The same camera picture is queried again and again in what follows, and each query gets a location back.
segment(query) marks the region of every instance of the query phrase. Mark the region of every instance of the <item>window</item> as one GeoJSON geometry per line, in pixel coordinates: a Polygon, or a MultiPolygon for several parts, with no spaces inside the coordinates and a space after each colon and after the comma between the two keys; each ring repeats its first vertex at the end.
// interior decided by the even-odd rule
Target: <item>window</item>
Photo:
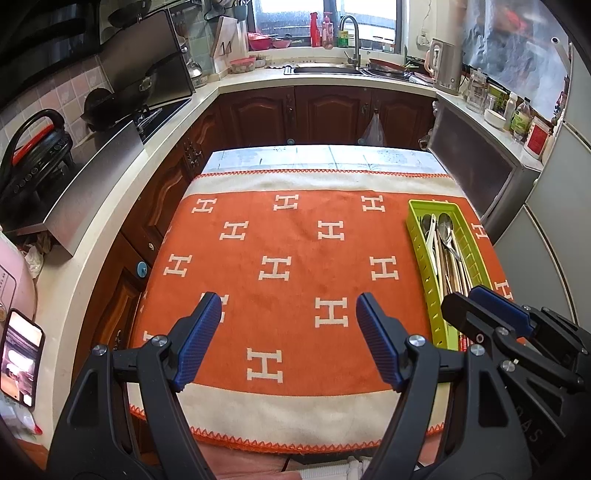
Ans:
{"type": "MultiPolygon", "coordinates": [[[[251,31],[280,37],[310,36],[310,13],[318,12],[318,23],[323,12],[331,13],[335,34],[340,17],[353,15],[359,23],[361,39],[373,37],[389,38],[400,46],[402,37],[402,0],[252,0],[251,31]]],[[[353,33],[353,24],[348,21],[345,28],[353,33]]]]}

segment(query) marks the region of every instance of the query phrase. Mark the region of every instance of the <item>blue knob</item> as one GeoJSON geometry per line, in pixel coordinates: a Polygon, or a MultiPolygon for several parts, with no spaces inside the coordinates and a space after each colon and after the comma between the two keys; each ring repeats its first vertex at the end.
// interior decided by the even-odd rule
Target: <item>blue knob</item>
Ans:
{"type": "Polygon", "coordinates": [[[148,265],[146,265],[146,262],[139,262],[137,270],[138,270],[138,277],[144,278],[148,274],[148,265]]]}

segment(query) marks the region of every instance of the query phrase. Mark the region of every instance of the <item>faucet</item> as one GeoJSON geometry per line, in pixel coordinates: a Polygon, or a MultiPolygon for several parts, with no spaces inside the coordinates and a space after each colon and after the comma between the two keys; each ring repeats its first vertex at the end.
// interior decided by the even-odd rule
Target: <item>faucet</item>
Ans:
{"type": "Polygon", "coordinates": [[[339,30],[345,29],[345,22],[350,19],[353,22],[353,27],[355,29],[355,57],[351,58],[347,55],[347,61],[349,64],[354,65],[356,69],[361,67],[361,55],[359,54],[359,24],[353,15],[345,15],[344,17],[340,18],[339,30]]]}

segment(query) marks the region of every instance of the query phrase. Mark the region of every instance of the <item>smartphone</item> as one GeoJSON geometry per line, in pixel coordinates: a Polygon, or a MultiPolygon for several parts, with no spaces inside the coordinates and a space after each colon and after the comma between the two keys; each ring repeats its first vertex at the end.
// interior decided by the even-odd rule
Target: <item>smartphone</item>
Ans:
{"type": "Polygon", "coordinates": [[[35,406],[35,389],[45,334],[17,310],[10,310],[2,332],[0,390],[27,407],[35,406]]]}

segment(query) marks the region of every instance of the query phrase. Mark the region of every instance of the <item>blue gripper pad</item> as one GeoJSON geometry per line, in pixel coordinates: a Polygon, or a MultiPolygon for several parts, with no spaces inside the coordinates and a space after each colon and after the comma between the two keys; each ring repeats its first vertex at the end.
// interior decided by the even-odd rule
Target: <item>blue gripper pad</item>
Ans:
{"type": "Polygon", "coordinates": [[[208,296],[207,294],[197,305],[197,308],[191,315],[198,315],[193,329],[187,335],[187,339],[178,351],[178,370],[174,376],[172,384],[177,392],[180,392],[184,386],[197,376],[199,366],[209,343],[212,341],[213,334],[222,317],[222,300],[216,294],[208,296]]]}
{"type": "Polygon", "coordinates": [[[468,298],[511,325],[518,337],[529,338],[533,333],[528,313],[498,293],[478,285],[471,289],[468,298]]]}
{"type": "MultiPolygon", "coordinates": [[[[405,379],[400,372],[398,352],[386,333],[381,319],[398,321],[387,318],[373,295],[367,293],[361,294],[357,298],[355,312],[357,322],[369,347],[369,351],[374,358],[375,365],[378,367],[382,380],[392,385],[395,391],[400,391],[405,383],[405,379]]],[[[404,327],[399,322],[398,324],[406,334],[404,327]]]]}

